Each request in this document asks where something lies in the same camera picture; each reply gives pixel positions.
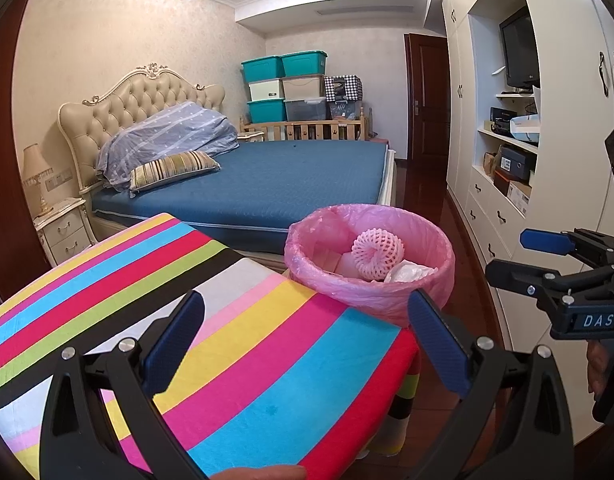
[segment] screw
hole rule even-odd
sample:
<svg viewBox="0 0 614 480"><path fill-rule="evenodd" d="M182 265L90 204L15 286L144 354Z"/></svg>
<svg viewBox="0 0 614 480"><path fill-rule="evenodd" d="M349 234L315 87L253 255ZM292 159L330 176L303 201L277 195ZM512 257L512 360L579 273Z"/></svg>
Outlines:
<svg viewBox="0 0 614 480"><path fill-rule="evenodd" d="M125 339L121 339L120 343L118 343L118 349L121 352L129 352L133 350L136 346L136 339L131 337L126 337Z"/></svg>
<svg viewBox="0 0 614 480"><path fill-rule="evenodd" d="M65 361L69 361L69 359L71 359L75 355L76 355L76 349L73 346L68 346L67 348L63 349L63 351L61 352L61 357L65 359Z"/></svg>
<svg viewBox="0 0 614 480"><path fill-rule="evenodd" d="M536 352L538 352L538 355L543 359L548 359L551 357L551 348L549 348L548 346L540 345L536 349Z"/></svg>
<svg viewBox="0 0 614 480"><path fill-rule="evenodd" d="M493 340L487 336L479 337L476 340L476 345L478 345L478 348L480 348L481 350L491 350L492 348L494 348Z"/></svg>

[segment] pink plastic bag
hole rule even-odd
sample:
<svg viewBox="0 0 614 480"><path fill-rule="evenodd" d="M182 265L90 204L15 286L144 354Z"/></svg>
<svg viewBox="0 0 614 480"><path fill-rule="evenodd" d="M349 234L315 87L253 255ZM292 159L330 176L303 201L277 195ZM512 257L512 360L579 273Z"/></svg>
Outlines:
<svg viewBox="0 0 614 480"><path fill-rule="evenodd" d="M398 236L405 245L405 259L438 271L416 282L369 283L344 278L317 267L316 252L344 254L367 229L381 228ZM407 300L423 288L442 308L453 289L455 257L451 242L429 220L408 211L367 204L335 205L318 209L289 227L285 264L292 279L358 310L401 327L407 327Z"/></svg>

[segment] striped tablecloth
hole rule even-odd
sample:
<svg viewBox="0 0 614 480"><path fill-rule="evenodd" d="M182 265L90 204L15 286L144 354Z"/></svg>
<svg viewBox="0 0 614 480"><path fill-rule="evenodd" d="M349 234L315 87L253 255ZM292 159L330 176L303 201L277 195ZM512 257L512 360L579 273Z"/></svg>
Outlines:
<svg viewBox="0 0 614 480"><path fill-rule="evenodd" d="M205 322L154 402L208 475L300 463L310 480L337 478L378 432L399 388L413 396L417 378L403 383L418 352L410 331L316 294L162 214L0 306L0 433L33 476L60 351L68 344L107 351L123 337L138 338L190 288L205 300ZM113 394L104 392L104 400L128 459L145 468Z"/></svg>

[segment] headboard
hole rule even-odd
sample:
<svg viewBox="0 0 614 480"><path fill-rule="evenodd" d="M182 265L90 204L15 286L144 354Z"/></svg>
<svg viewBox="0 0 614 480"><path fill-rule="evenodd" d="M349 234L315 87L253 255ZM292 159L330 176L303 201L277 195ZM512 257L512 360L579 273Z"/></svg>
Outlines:
<svg viewBox="0 0 614 480"><path fill-rule="evenodd" d="M150 63L136 67L103 96L62 105L58 127L72 152L81 194L98 185L98 152L120 130L183 101L218 110L224 98L220 85L194 87L166 66Z"/></svg>

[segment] pillow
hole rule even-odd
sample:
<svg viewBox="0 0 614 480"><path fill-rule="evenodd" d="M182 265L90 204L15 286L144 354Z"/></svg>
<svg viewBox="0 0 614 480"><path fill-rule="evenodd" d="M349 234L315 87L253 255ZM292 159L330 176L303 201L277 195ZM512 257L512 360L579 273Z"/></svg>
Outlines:
<svg viewBox="0 0 614 480"><path fill-rule="evenodd" d="M134 196L141 191L220 169L218 162L200 150L164 156L131 171L129 194Z"/></svg>

